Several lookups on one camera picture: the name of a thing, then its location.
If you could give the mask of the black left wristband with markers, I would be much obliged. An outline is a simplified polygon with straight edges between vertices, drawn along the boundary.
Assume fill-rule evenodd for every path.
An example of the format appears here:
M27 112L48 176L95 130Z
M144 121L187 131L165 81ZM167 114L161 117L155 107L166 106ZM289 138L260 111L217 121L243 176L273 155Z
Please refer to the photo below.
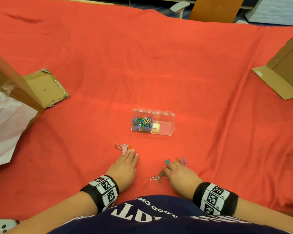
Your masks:
M80 192L87 193L96 204L98 213L101 213L115 204L119 188L111 176L102 175L89 182Z

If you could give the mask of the white textured panel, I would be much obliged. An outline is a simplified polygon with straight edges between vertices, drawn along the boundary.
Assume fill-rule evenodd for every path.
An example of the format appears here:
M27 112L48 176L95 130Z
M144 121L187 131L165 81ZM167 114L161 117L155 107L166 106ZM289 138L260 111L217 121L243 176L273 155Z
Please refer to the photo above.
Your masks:
M244 16L253 23L293 26L293 0L258 0Z

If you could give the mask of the person's right hand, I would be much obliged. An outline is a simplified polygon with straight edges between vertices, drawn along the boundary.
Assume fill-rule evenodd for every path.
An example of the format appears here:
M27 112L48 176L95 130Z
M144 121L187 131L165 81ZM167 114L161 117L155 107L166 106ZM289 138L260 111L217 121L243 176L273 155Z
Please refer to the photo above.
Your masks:
M203 181L194 171L177 161L170 162L166 166L172 171L171 178L169 178L171 187L182 198L193 201L194 193Z

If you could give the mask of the person's left forearm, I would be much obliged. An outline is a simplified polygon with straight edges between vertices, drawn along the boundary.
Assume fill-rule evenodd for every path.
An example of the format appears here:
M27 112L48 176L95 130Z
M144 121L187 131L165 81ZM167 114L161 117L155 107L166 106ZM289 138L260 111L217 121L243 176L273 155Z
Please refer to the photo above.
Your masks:
M80 216L92 216L98 208L91 196L79 192L51 208L25 220L6 234L48 234L55 228Z

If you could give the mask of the red table cloth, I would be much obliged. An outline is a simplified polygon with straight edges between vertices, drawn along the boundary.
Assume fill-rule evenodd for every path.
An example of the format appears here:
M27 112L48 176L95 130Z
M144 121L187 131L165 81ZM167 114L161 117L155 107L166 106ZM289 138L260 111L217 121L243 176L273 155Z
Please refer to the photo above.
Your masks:
M47 109L0 166L0 218L28 219L78 192L119 157L138 153L117 203L176 196L150 181L166 159L186 159L204 181L293 212L293 99L253 67L293 27L203 23L154 10L62 0L0 0L0 56L20 75L47 68L70 97ZM175 114L163 136L131 131L135 108Z

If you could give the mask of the clear plastic box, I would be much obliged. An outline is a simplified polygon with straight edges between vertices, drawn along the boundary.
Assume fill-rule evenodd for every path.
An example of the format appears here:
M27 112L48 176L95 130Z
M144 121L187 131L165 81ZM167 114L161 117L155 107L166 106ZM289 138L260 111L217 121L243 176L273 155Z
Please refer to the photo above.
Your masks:
M148 117L148 118L152 118L153 121L158 121L160 123L159 133L151 132L148 134L171 136L175 131L175 114L169 111L135 108L132 114L132 118L133 117L135 118Z

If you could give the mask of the white crumpled paper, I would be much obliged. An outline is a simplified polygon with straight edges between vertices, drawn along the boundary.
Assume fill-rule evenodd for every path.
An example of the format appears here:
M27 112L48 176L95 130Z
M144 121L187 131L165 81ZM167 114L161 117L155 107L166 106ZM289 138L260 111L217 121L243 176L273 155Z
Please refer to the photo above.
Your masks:
M0 165L9 163L20 136L38 111L0 92Z

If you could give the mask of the pink binder clip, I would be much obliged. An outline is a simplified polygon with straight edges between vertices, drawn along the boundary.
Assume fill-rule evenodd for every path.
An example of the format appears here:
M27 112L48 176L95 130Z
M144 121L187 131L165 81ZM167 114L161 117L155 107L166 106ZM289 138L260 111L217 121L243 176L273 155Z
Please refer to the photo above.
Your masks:
M122 154L125 154L125 152L127 152L127 144L120 145L116 143L114 146L115 148L120 149L122 151Z

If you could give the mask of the plain brown cardboard box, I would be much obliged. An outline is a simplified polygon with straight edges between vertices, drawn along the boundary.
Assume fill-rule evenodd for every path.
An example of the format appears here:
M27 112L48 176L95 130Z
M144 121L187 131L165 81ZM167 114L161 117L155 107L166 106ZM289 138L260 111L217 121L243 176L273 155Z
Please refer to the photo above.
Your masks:
M261 67L251 69L283 100L293 98L293 37Z

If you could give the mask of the black right wristband with markers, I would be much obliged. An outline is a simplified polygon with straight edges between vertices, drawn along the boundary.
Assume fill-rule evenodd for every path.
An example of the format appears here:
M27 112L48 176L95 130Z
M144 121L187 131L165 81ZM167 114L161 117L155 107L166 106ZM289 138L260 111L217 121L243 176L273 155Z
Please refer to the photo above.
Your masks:
M205 214L212 216L232 216L238 199L236 193L210 182L200 183L193 195L193 203Z

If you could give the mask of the pile of coloured paper clips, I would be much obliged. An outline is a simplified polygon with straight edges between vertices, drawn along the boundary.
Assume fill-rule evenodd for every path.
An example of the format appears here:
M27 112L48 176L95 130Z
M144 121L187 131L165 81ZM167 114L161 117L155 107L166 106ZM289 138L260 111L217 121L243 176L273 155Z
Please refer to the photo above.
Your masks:
M131 130L137 132L151 133L153 126L153 119L148 117L133 117L131 121Z

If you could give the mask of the black wristband with markers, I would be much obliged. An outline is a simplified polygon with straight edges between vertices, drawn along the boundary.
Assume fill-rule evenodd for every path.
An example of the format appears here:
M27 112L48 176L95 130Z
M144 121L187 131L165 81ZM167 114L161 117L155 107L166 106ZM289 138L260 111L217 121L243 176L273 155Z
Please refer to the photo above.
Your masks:
M98 213L101 213L115 204L119 188L111 176L102 175L89 182L80 192L87 193L96 204Z
M200 183L193 195L193 203L205 214L212 216L232 216L238 199L236 193L210 182Z

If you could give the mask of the navy printed shirt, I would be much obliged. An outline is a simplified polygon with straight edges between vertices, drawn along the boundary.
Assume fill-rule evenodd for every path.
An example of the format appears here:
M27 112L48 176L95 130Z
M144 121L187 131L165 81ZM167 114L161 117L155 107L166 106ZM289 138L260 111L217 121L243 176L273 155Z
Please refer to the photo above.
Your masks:
M191 201L138 197L93 216L81 216L48 234L293 234L230 216L208 216Z

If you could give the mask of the black and white panda item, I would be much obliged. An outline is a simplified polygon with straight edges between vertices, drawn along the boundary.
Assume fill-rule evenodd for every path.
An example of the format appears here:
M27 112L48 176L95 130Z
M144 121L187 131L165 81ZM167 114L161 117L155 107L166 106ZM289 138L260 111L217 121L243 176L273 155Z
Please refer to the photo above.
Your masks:
M19 223L19 220L0 219L0 234L5 234L8 230L14 228Z

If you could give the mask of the brown cardboard box with tape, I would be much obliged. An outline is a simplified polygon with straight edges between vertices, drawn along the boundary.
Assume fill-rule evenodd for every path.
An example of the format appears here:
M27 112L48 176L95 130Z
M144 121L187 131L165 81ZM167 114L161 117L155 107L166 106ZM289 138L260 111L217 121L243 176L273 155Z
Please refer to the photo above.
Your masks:
M37 111L25 130L32 126L46 108L70 97L68 91L48 69L43 68L21 76L1 56L0 92Z

